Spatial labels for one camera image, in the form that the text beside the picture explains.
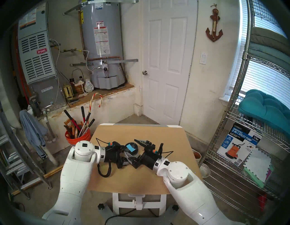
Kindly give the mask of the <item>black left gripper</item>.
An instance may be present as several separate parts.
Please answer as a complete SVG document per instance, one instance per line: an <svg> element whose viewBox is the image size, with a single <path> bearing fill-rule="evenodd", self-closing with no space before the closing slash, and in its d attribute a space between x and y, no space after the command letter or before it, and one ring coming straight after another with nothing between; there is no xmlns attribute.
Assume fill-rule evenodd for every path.
<svg viewBox="0 0 290 225"><path fill-rule="evenodd" d="M111 163L115 163L118 169L130 164L126 157L121 159L120 154L123 151L124 147L105 147L105 163L109 164L108 169L111 169Z"/></svg>

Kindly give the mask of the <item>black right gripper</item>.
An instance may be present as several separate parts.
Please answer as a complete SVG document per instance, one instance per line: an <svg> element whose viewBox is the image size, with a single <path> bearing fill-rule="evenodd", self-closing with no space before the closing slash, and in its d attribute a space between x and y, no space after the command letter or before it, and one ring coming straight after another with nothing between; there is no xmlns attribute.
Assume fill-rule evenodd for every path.
<svg viewBox="0 0 290 225"><path fill-rule="evenodd" d="M134 139L134 141L144 148L152 145L152 143L148 140L144 141ZM131 155L131 153L125 151L124 155L128 163L132 165L135 169L139 168L140 165L144 165L149 169L153 170L156 161L158 161L158 159L160 158L158 150L155 149L154 150L144 149L143 154L142 155L139 154L137 156L133 156Z"/></svg>

